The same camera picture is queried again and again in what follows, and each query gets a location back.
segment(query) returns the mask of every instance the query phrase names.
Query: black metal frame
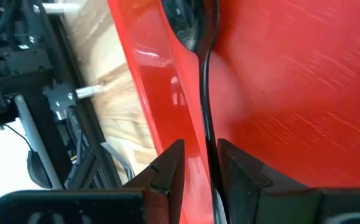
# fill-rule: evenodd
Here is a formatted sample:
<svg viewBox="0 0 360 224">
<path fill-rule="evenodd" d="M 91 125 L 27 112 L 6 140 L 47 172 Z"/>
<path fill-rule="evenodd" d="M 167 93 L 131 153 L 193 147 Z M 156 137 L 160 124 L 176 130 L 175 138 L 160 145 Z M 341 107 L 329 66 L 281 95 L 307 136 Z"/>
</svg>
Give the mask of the black metal frame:
<svg viewBox="0 0 360 224">
<path fill-rule="evenodd" d="M 32 17 L 35 21 L 39 19 L 39 24 L 43 24 L 44 29 L 41 30 L 41 32 L 44 33 L 43 38 L 48 40 L 47 47 L 54 55 L 56 59 L 55 62 L 58 64 L 58 69 L 55 74 L 59 74 L 59 79 L 62 79 L 63 83 L 71 87 L 70 90 L 75 96 L 74 90 L 86 84 L 73 56 L 62 21 L 59 17 L 48 16 L 40 1 L 25 0 L 24 2 L 28 2 L 28 10 L 33 15 Z M 30 10 L 34 5 L 39 7 L 40 13 L 35 13 Z M 105 138 L 93 109 L 92 102 L 89 99 L 82 99 L 77 101 L 72 109 L 75 112 L 80 129 L 88 139 L 91 151 L 88 153 L 87 158 L 79 164 L 70 180 L 67 181 L 67 188 L 89 189 L 92 181 L 95 180 L 100 181 L 94 185 L 103 189 L 121 187 L 121 180 L 111 155 L 100 145 L 101 142 L 105 141 Z"/>
<path fill-rule="evenodd" d="M 37 41 L 29 49 L 0 47 L 0 125 L 18 116 L 15 96 L 23 96 L 42 140 L 53 170 L 44 167 L 47 176 L 54 172 L 60 182 L 59 189 L 117 189 L 122 186 L 111 155 L 100 145 L 105 142 L 97 115 L 89 99 L 79 100 L 75 90 L 86 83 L 67 39 L 60 16 L 49 16 L 40 0 L 21 1 L 21 11 L 27 32 Z M 58 111 L 73 111 L 67 119 L 76 120 L 87 149 L 86 157 L 72 165 L 65 137 L 59 130 L 62 121 Z"/>
</svg>

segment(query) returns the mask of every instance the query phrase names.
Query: wooden plank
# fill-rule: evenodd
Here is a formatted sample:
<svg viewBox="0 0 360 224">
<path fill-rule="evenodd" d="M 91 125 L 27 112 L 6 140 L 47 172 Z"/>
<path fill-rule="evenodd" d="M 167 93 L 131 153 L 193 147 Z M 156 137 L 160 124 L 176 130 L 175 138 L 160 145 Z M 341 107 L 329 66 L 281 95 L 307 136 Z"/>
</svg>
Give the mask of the wooden plank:
<svg viewBox="0 0 360 224">
<path fill-rule="evenodd" d="M 61 2 L 78 4 L 77 11 L 65 12 L 64 24 L 87 84 L 103 86 L 92 101 L 105 138 L 138 174 L 156 151 L 107 0 Z M 123 168 L 115 164 L 126 182 Z"/>
</svg>

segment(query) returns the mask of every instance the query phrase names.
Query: red plastic panel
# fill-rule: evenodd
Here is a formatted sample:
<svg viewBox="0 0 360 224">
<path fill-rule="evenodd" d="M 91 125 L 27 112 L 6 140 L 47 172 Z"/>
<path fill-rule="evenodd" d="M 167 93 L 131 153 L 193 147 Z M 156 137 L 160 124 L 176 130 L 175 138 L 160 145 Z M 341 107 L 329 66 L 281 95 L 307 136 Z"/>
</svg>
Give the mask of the red plastic panel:
<svg viewBox="0 0 360 224">
<path fill-rule="evenodd" d="M 110 0 L 158 153 L 186 140 L 182 223 L 211 223 L 197 58 L 160 0 Z M 360 0 L 221 1 L 217 138 L 311 187 L 360 187 Z"/>
<path fill-rule="evenodd" d="M 212 223 L 209 179 L 179 82 L 159 0 L 109 1 L 158 154 L 185 139 L 181 223 Z"/>
<path fill-rule="evenodd" d="M 247 109 L 229 140 L 306 185 L 360 187 L 360 0 L 222 1 L 221 13 L 216 51 Z"/>
</svg>

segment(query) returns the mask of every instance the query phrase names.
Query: metal screw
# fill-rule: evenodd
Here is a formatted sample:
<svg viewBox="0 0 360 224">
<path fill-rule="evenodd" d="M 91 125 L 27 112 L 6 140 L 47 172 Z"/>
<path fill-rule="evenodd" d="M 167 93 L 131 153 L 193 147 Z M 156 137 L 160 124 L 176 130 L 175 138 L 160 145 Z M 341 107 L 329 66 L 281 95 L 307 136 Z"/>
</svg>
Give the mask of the metal screw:
<svg viewBox="0 0 360 224">
<path fill-rule="evenodd" d="M 73 13 L 78 12 L 80 9 L 80 5 L 76 4 L 76 3 L 46 3 L 46 2 L 44 2 L 44 3 L 42 3 L 42 5 L 45 10 L 45 13 L 55 14 L 55 15 L 62 15 L 64 12 L 73 14 Z"/>
<path fill-rule="evenodd" d="M 33 11 L 36 12 L 37 14 L 40 13 L 40 9 L 39 9 L 39 7 L 36 6 L 36 5 L 33 5 Z"/>
<path fill-rule="evenodd" d="M 20 44 L 20 45 L 18 45 L 18 47 L 22 50 L 29 48 L 28 45 L 26 45 L 26 44 Z"/>
<path fill-rule="evenodd" d="M 73 94 L 72 93 L 68 93 L 68 99 L 73 100 Z"/>
<path fill-rule="evenodd" d="M 97 93 L 102 92 L 102 87 L 100 85 L 95 86 L 86 86 L 76 90 L 76 95 L 78 99 L 83 99 L 86 97 L 91 97 Z"/>
<path fill-rule="evenodd" d="M 62 121 L 64 118 L 61 116 L 61 113 L 59 111 L 56 111 L 55 114 L 57 115 L 57 118 Z"/>
</svg>

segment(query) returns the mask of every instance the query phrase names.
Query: black cable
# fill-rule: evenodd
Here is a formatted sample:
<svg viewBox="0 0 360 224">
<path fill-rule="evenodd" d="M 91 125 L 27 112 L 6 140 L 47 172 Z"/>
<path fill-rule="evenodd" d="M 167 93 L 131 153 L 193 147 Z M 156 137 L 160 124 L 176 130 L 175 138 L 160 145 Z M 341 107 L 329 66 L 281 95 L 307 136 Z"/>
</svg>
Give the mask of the black cable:
<svg viewBox="0 0 360 224">
<path fill-rule="evenodd" d="M 69 133 L 69 138 L 70 138 L 70 140 L 72 141 L 72 143 L 74 144 L 74 146 L 76 146 L 76 143 L 77 142 L 75 142 L 75 135 L 73 135 L 73 125 L 72 125 L 72 122 L 70 122 L 70 119 L 69 118 L 67 118 L 66 119 L 66 123 L 67 123 L 67 131 L 68 131 L 68 133 Z"/>
<path fill-rule="evenodd" d="M 77 139 L 76 139 L 76 164 L 80 163 L 80 159 L 82 158 L 82 132 L 79 131 Z"/>
<path fill-rule="evenodd" d="M 199 97 L 201 101 L 202 120 L 204 123 L 205 142 L 207 149 L 208 166 L 210 170 L 211 178 L 211 190 L 212 190 L 212 203 L 214 209 L 214 223 L 230 223 L 229 208 L 227 203 L 227 197 L 224 192 L 224 185 L 222 179 L 222 172 L 220 170 L 219 153 L 216 146 L 216 138 L 214 134 L 214 125 L 212 121 L 211 103 L 209 99 L 209 60 L 211 58 L 211 50 L 216 39 L 218 27 L 219 27 L 219 1 L 213 0 L 215 4 L 214 8 L 217 10 L 214 14 L 217 15 L 215 29 L 210 30 L 214 32 L 211 34 L 212 42 L 209 43 L 209 49 L 207 52 L 203 52 L 203 56 L 199 57 L 200 71 L 199 71 Z"/>
<path fill-rule="evenodd" d="M 18 46 L 16 39 L 15 39 L 15 22 L 16 22 L 16 15 L 19 10 L 19 4 L 14 5 L 16 7 L 14 10 L 14 14 L 12 15 L 12 19 L 6 23 L 6 34 L 7 34 L 7 42 L 13 50 L 21 50 Z M 8 0 L 4 2 L 4 11 L 10 10 L 10 5 L 8 4 Z"/>
<path fill-rule="evenodd" d="M 19 0 L 12 0 L 9 8 L 6 11 L 4 11 L 2 18 L 0 20 L 0 34 L 4 31 L 6 24 L 9 21 L 13 20 L 15 12 L 18 9 L 18 6 L 19 6 Z"/>
<path fill-rule="evenodd" d="M 14 128 L 10 127 L 10 126 L 7 125 L 7 124 L 4 124 L 3 126 L 11 129 L 11 131 L 13 131 L 13 132 L 16 133 L 17 135 L 19 135 L 23 140 L 25 140 L 26 144 L 28 144 L 28 146 L 29 146 L 29 149 L 33 151 L 31 145 L 29 144 L 29 141 L 28 141 L 24 136 L 22 136 L 21 134 L 19 134 L 16 130 L 14 130 Z"/>
</svg>

